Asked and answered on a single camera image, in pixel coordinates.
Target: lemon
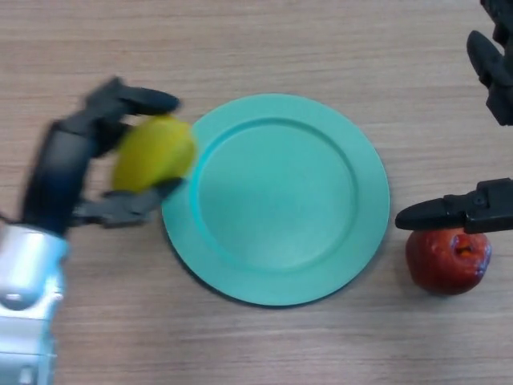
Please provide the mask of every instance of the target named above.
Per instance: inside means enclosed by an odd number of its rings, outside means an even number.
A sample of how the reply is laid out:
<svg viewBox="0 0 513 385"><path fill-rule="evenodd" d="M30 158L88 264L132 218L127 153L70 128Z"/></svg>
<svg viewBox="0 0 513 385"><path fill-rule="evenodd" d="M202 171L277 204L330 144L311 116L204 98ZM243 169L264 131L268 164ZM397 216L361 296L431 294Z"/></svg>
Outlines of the lemon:
<svg viewBox="0 0 513 385"><path fill-rule="evenodd" d="M185 177L197 152L190 127L169 115L135 126L119 146L112 188L140 193L160 181Z"/></svg>

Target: rotten apple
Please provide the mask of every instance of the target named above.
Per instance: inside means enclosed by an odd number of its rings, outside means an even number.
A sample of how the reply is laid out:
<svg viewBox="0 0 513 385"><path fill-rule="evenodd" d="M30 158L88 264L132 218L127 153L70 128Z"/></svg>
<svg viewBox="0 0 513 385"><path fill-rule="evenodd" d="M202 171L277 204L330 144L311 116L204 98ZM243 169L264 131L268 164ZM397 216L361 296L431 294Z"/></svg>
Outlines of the rotten apple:
<svg viewBox="0 0 513 385"><path fill-rule="evenodd" d="M414 231L406 242L406 262L417 286L437 295L458 295L476 287L491 258L485 234L462 229Z"/></svg>

